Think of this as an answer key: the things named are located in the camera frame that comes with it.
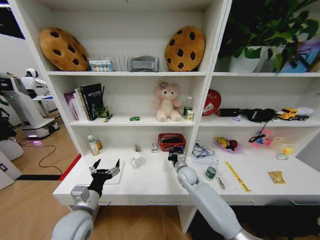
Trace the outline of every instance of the small red basket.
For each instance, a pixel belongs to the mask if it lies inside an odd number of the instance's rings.
[[[179,138],[181,142],[177,143],[162,143],[163,139]],[[185,137],[180,133],[161,133],[158,137],[158,144],[163,152],[169,152],[169,149],[186,145]]]

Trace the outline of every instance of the robotic hand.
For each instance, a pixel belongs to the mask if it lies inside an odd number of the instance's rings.
[[[208,224],[227,240],[258,240],[239,224],[232,208],[210,187],[200,182],[197,172],[188,167],[185,155],[169,155],[179,183],[188,191],[196,208]]]
[[[104,183],[120,172],[120,159],[111,169],[97,169],[99,163],[100,159],[89,168],[93,178],[89,187],[75,186],[72,189],[74,211],[61,218],[55,225],[51,240],[89,239],[94,229],[92,215],[98,207]]]

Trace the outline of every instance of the white cup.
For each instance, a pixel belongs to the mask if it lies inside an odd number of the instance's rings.
[[[133,168],[139,168],[143,163],[141,152],[134,152],[131,154],[131,164]]]

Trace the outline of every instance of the red toy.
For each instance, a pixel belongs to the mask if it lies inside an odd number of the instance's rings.
[[[202,116],[209,116],[218,110],[221,104],[221,95],[216,90],[209,89],[204,103]]]

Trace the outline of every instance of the cookie-shaped cushion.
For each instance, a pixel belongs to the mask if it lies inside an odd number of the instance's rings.
[[[205,51],[205,37],[196,26],[185,26],[167,44],[164,56],[169,71],[187,72],[197,67]]]
[[[74,36],[57,27],[48,27],[39,35],[43,54],[62,71],[86,71],[88,55]]]

